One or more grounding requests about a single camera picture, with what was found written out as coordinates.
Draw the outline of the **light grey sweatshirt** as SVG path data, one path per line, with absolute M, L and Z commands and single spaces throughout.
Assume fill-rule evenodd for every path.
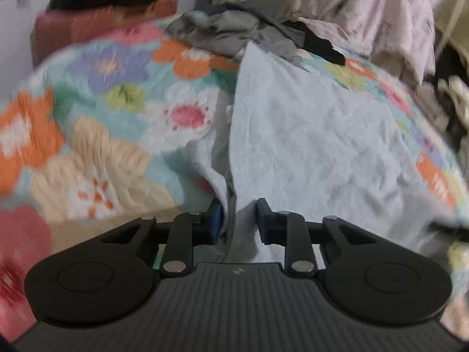
M 388 106 L 293 66 L 255 44 L 244 52 L 234 105 L 186 151 L 227 219 L 204 256 L 283 261 L 261 244 L 255 203 L 319 222 L 334 215 L 435 261 L 450 241 L 429 231 L 454 212 L 424 185 Z

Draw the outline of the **white folded clothes pile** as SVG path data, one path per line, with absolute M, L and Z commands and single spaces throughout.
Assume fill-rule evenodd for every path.
M 468 158 L 468 85 L 451 75 L 439 79 L 436 86 L 417 86 L 413 99 L 459 157 Z

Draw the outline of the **floral bed quilt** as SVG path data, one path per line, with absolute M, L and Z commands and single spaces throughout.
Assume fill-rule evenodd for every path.
M 151 21 L 69 46 L 1 102 L 1 335 L 7 340 L 35 322 L 23 284 L 38 261 L 142 215 L 166 222 L 204 211 L 214 198 L 222 204 L 186 151 L 215 127 L 222 109 L 233 107 L 240 64 L 170 37 L 167 24 Z M 456 155 L 410 89 L 358 56 L 345 59 L 338 66 L 301 49 L 290 64 L 388 106 L 424 185 L 454 212 L 452 225 L 467 223 L 468 186 Z M 465 339 L 468 247 L 449 241 L 442 263 L 454 294 L 443 322 Z M 211 247 L 199 247 L 196 257 L 215 261 L 203 254 Z

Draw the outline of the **black garment on bed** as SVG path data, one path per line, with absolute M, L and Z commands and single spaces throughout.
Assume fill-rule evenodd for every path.
M 300 48 L 309 53 L 320 56 L 326 61 L 339 66 L 346 64 L 343 54 L 336 51 L 329 40 L 316 36 L 302 21 L 286 21 L 285 26 L 294 30 L 295 33 L 302 33 Z

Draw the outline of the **dark grey garment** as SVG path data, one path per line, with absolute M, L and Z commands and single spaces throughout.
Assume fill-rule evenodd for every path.
M 207 15 L 222 13 L 225 10 L 240 10 L 252 14 L 262 23 L 276 28 L 285 37 L 292 40 L 298 48 L 308 49 L 308 46 L 320 40 L 303 22 L 296 25 L 290 21 L 277 19 L 275 16 L 266 13 L 265 10 L 251 6 L 245 2 L 225 2 L 203 8 L 203 12 Z

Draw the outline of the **grey polo shirt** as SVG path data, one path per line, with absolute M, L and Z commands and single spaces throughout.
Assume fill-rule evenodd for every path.
M 190 10 L 172 21 L 167 32 L 192 48 L 227 58 L 241 58 L 250 42 L 288 62 L 297 58 L 297 46 L 292 39 L 246 11 L 225 10 L 208 15 Z

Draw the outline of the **pink floral blanket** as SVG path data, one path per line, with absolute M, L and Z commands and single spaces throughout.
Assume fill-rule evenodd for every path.
M 430 0 L 291 0 L 292 17 L 407 84 L 435 71 Z

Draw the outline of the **pink red suitcase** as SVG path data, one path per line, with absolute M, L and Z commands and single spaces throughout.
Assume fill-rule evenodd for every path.
M 116 30 L 127 31 L 157 18 L 174 15 L 178 0 L 156 0 L 147 6 L 112 7 L 94 10 L 46 10 L 36 17 L 31 34 L 33 65 L 37 67 L 54 52 L 88 42 Z

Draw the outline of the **beige hanging hoodie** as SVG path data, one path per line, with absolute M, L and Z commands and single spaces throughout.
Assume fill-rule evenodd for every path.
M 453 4 L 451 13 L 448 13 L 445 10 L 442 14 L 439 14 L 437 17 L 442 17 L 447 19 L 447 21 L 443 24 L 443 29 L 441 30 L 441 37 L 438 46 L 436 46 L 435 55 L 439 57 L 440 54 L 443 52 L 444 47 L 446 46 L 447 42 L 451 38 L 452 32 L 454 31 L 457 22 L 463 12 L 464 5 L 467 0 L 456 0 Z

